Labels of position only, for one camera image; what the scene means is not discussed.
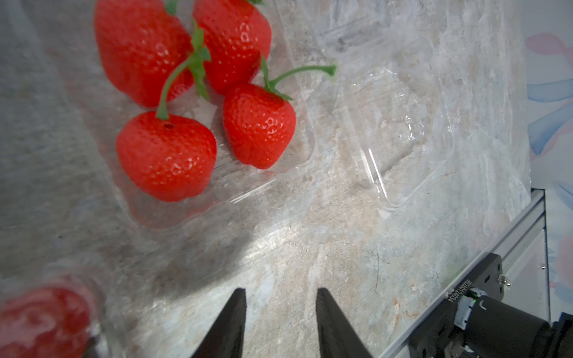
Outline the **strawberry with stem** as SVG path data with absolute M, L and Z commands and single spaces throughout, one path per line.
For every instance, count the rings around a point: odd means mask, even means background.
M 261 68 L 261 57 L 269 56 L 272 30 L 258 4 L 246 0 L 194 3 L 192 15 L 204 31 L 204 44 L 211 56 L 204 65 L 207 80 L 219 95 L 251 82 Z

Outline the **clear plastic clamshell container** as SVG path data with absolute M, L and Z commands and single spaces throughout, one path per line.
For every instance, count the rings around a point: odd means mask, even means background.
M 109 301 L 80 266 L 1 279 L 1 356 L 126 357 Z

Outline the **strawberry lone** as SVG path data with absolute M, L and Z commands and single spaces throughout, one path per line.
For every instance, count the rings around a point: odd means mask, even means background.
M 163 1 L 97 1 L 94 31 L 107 78 L 143 107 L 159 105 L 166 80 L 193 51 Z

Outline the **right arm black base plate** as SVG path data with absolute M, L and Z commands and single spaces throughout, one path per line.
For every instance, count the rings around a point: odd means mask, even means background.
M 454 347 L 463 347 L 464 331 L 456 323 L 458 310 L 465 316 L 474 300 L 481 296 L 501 301 L 504 298 L 504 285 L 499 281 L 502 274 L 501 256 L 487 254 L 410 335 L 407 341 L 410 356 L 451 357 Z

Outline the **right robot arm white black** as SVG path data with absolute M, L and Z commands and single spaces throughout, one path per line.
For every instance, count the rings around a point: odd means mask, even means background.
M 571 357 L 572 315 L 549 323 L 471 289 L 458 301 L 454 324 L 478 357 Z

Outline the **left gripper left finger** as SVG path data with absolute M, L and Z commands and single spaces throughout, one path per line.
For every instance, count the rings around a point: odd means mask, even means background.
M 246 329 L 246 290 L 234 290 L 192 358 L 241 358 Z

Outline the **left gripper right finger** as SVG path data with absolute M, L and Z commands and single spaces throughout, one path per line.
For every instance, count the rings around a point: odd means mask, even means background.
M 322 358 L 368 357 L 368 352 L 343 311 L 326 288 L 316 295 L 316 321 Z

